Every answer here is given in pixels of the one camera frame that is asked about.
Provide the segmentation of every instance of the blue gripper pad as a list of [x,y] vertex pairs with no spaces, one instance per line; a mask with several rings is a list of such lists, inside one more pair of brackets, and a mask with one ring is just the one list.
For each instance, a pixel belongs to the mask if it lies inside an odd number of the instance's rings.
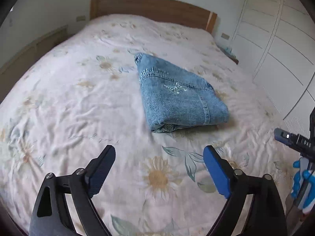
[[234,178],[234,170],[227,160],[222,159],[211,145],[204,148],[204,163],[218,192],[228,199],[232,192],[231,181]]

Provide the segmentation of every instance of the bed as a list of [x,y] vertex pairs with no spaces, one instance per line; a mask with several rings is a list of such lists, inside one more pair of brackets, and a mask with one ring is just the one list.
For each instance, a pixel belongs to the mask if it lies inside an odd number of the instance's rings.
[[[24,231],[44,176],[71,174],[108,144],[116,161],[92,200],[113,235],[206,235],[226,201],[203,163],[207,145],[234,169],[272,175],[284,202],[298,154],[273,139],[274,128],[286,127],[265,92],[216,46],[215,13],[174,0],[91,0],[90,16],[0,104],[1,202]],[[150,132],[138,52],[204,77],[228,106],[229,122]]]

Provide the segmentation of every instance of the folded jeans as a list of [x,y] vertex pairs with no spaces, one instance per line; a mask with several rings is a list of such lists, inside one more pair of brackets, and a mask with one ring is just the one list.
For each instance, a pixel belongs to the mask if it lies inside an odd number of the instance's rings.
[[145,53],[135,55],[142,102],[153,132],[227,122],[227,106],[203,78]]

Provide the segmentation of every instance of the metal screw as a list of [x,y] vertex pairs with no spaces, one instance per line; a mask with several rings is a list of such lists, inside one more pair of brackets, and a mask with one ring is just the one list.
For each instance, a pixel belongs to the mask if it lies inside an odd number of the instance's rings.
[[83,169],[83,168],[77,169],[75,173],[76,173],[77,175],[81,175],[81,174],[84,173],[84,169]]
[[267,180],[272,180],[272,176],[270,176],[269,174],[265,174],[264,178],[267,179]]
[[235,169],[234,170],[234,173],[238,176],[242,175],[243,174],[243,171],[241,171],[240,169]]
[[54,176],[54,173],[48,173],[45,177],[47,178],[47,179],[50,179],[50,178],[52,178]]

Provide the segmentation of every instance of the wooden headboard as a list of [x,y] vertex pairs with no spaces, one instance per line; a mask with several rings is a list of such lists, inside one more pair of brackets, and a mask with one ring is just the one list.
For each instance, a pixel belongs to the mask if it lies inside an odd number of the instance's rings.
[[217,14],[176,0],[91,0],[90,19],[109,14],[133,14],[212,33]]

